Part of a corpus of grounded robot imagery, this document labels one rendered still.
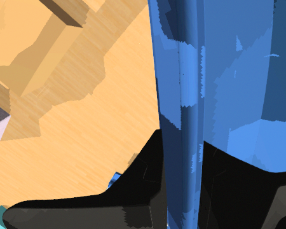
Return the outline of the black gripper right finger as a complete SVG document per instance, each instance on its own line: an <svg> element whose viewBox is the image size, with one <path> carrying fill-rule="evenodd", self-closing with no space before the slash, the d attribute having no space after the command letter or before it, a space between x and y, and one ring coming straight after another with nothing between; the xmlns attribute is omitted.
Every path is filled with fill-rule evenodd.
<svg viewBox="0 0 286 229"><path fill-rule="evenodd" d="M286 171L261 170L204 141L199 229L275 229L286 216Z"/></svg>

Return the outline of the blue plastic tray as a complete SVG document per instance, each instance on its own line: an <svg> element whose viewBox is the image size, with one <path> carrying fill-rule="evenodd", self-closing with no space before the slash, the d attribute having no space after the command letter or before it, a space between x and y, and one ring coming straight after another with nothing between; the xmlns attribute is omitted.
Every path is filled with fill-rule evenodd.
<svg viewBox="0 0 286 229"><path fill-rule="evenodd" d="M147 0L168 229L199 229L204 141L286 171L286 0Z"/></svg>
<svg viewBox="0 0 286 229"><path fill-rule="evenodd" d="M115 182L115 180L118 180L118 178L120 177L120 175L122 175L119 172L115 172L114 175L112 176L112 179L110 180L110 182L108 183L108 188L110 188L110 186L112 186L112 184Z"/></svg>

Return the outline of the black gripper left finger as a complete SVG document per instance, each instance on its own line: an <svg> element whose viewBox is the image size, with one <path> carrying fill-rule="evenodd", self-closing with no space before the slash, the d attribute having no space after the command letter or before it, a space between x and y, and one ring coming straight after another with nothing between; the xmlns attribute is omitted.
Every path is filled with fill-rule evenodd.
<svg viewBox="0 0 286 229"><path fill-rule="evenodd" d="M3 213L6 229L167 229L161 129L103 193L18 202Z"/></svg>

